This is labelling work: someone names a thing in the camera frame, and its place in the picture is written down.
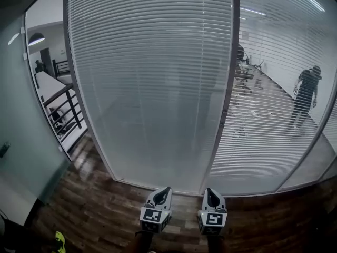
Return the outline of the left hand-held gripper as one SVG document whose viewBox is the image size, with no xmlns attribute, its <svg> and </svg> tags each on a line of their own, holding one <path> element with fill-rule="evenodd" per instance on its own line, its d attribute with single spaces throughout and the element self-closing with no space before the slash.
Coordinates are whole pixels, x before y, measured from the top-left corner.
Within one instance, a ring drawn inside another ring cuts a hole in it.
<svg viewBox="0 0 337 253">
<path fill-rule="evenodd" d="M 149 194 L 146 204 L 140 213 L 141 230 L 146 232 L 162 232 L 172 218 L 170 210 L 172 202 L 172 188 L 158 189 Z"/>
</svg>

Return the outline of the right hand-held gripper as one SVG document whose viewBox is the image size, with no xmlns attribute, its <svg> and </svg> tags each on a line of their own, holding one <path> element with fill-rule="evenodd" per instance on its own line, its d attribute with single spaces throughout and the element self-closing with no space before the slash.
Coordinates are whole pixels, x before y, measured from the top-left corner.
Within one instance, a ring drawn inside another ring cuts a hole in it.
<svg viewBox="0 0 337 253">
<path fill-rule="evenodd" d="M 210 210 L 210 207 L 214 210 L 226 211 L 226 202 L 224 197 L 217 191 L 206 188 L 202 201 L 202 210 Z M 198 223 L 201 234 L 221 235 L 225 227 L 227 213 L 202 210 L 198 212 Z"/>
</svg>

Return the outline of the person's right forearm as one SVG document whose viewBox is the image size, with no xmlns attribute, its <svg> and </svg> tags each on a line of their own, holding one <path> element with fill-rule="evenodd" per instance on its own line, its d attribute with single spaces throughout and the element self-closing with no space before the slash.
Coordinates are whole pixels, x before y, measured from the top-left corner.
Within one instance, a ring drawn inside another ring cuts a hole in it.
<svg viewBox="0 0 337 253">
<path fill-rule="evenodd" d="M 207 236 L 208 253 L 227 253 L 223 236 Z"/>
</svg>

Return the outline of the person's left forearm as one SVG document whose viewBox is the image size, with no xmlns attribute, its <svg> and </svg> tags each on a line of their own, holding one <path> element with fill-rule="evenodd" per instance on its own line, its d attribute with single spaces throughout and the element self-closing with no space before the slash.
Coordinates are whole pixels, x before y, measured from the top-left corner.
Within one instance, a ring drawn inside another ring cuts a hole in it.
<svg viewBox="0 0 337 253">
<path fill-rule="evenodd" d="M 153 233 L 138 231 L 128 247 L 129 253 L 147 253 L 152 243 Z"/>
</svg>

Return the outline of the neon yellow shoe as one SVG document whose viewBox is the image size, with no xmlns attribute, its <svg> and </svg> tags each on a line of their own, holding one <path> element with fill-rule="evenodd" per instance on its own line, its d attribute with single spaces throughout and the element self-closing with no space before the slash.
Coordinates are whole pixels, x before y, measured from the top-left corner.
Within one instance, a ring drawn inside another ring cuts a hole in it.
<svg viewBox="0 0 337 253">
<path fill-rule="evenodd" d="M 65 238 L 59 231 L 55 233 L 55 247 L 52 253 L 66 253 Z"/>
</svg>

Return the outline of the black stair railing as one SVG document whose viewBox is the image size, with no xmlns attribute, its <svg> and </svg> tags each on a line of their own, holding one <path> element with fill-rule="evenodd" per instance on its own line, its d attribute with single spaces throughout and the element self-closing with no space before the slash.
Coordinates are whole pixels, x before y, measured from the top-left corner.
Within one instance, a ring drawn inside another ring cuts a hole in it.
<svg viewBox="0 0 337 253">
<path fill-rule="evenodd" d="M 66 85 L 65 88 L 58 91 L 48 100 L 45 100 L 43 102 L 43 107 L 47 113 L 47 118 L 50 123 L 51 115 L 58 110 L 63 112 L 63 115 L 61 117 L 65 117 L 68 122 L 75 122 L 75 125 L 64 136 L 59 137 L 55 132 L 60 142 L 64 142 L 66 138 L 69 137 L 71 133 L 73 133 L 76 129 L 84 129 L 84 118 L 76 97 L 76 93 L 73 91 L 73 84 Z"/>
</svg>

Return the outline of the black office chair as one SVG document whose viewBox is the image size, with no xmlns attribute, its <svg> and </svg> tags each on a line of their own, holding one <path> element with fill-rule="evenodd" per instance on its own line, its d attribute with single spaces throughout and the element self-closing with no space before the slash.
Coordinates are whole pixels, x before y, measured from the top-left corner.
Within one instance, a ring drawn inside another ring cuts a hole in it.
<svg viewBox="0 0 337 253">
<path fill-rule="evenodd" d="M 58 110 L 51 115 L 51 123 L 59 137 L 64 136 L 74 125 L 75 122 L 68 122 L 65 117 L 61 117 L 63 112 Z"/>
</svg>

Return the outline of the black landing railing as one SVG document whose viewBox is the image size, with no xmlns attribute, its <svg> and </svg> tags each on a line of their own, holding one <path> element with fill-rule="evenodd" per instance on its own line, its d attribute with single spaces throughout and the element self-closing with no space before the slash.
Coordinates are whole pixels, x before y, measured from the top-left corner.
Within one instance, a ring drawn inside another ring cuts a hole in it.
<svg viewBox="0 0 337 253">
<path fill-rule="evenodd" d="M 68 60 L 56 62 L 56 60 L 52 60 L 53 68 L 56 77 L 60 77 L 63 75 L 70 74 L 70 67 Z"/>
</svg>

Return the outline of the frosted glass door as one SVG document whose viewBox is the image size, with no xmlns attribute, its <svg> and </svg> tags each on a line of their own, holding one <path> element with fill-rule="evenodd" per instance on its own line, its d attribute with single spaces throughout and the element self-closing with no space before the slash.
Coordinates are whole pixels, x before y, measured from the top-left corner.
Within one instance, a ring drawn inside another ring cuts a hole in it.
<svg viewBox="0 0 337 253">
<path fill-rule="evenodd" d="M 10 148 L 0 158 L 0 175 L 42 202 L 52 195 L 68 167 L 66 154 L 46 119 L 37 97 L 28 59 L 24 16 L 0 30 L 0 147 Z"/>
</svg>

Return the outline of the dark dome pendant lamp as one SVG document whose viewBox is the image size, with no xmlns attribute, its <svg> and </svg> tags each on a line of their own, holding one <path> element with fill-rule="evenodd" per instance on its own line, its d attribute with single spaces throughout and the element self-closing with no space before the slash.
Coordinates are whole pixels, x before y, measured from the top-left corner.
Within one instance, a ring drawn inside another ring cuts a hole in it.
<svg viewBox="0 0 337 253">
<path fill-rule="evenodd" d="M 42 33 L 34 33 L 28 40 L 28 45 L 33 46 L 45 40 L 45 36 Z"/>
</svg>

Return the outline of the white low wall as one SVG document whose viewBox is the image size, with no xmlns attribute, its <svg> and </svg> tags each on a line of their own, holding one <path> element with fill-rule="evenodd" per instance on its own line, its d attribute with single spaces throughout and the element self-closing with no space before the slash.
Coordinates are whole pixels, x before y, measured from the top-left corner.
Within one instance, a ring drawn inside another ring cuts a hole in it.
<svg viewBox="0 0 337 253">
<path fill-rule="evenodd" d="M 66 87 L 65 84 L 43 71 L 35 74 L 35 80 L 38 86 L 38 94 L 42 96 L 44 100 L 48 100 L 51 96 Z"/>
</svg>

